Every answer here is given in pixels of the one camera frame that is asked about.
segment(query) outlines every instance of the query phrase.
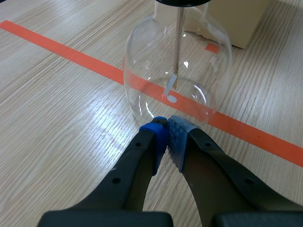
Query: white dot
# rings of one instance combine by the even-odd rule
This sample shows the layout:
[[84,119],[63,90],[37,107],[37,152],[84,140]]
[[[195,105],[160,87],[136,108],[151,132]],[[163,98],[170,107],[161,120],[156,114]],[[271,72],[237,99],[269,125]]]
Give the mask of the white dot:
[[174,96],[167,96],[167,99],[171,102],[171,103],[175,103],[177,101],[177,98]]

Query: wooden table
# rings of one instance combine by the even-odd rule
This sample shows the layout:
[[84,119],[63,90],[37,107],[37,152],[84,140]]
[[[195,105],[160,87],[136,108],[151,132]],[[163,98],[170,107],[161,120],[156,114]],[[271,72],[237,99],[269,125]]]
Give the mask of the wooden table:
[[[153,4],[7,0],[0,22],[10,20],[121,69],[126,39]],[[302,24],[302,1],[271,5],[248,49],[233,48],[231,89],[219,110],[299,147]],[[82,200],[137,131],[122,85],[0,29],[1,226],[35,226],[44,212]],[[303,168],[212,126],[205,131],[270,187],[303,204]],[[178,227],[201,226],[190,189],[168,155],[144,208],[169,212]]]

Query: glass flask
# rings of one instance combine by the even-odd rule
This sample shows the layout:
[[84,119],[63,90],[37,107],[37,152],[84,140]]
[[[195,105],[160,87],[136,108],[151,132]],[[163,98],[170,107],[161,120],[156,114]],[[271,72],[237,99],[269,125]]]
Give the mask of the glass flask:
[[130,34],[124,85],[142,123],[172,115],[208,122],[224,99],[231,80],[231,43],[207,15],[208,1],[155,1],[154,14]]

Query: black lid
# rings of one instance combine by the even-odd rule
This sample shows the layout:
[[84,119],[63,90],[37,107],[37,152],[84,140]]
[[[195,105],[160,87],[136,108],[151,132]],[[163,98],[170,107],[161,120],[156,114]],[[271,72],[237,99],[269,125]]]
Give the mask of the black lid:
[[176,7],[191,7],[203,5],[210,0],[156,0],[162,4]]

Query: beige box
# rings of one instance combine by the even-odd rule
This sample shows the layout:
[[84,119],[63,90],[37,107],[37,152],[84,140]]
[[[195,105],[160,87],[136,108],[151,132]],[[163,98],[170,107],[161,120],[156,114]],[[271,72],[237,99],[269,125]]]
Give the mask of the beige box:
[[232,45],[246,48],[273,0],[211,0],[208,14],[227,31]]

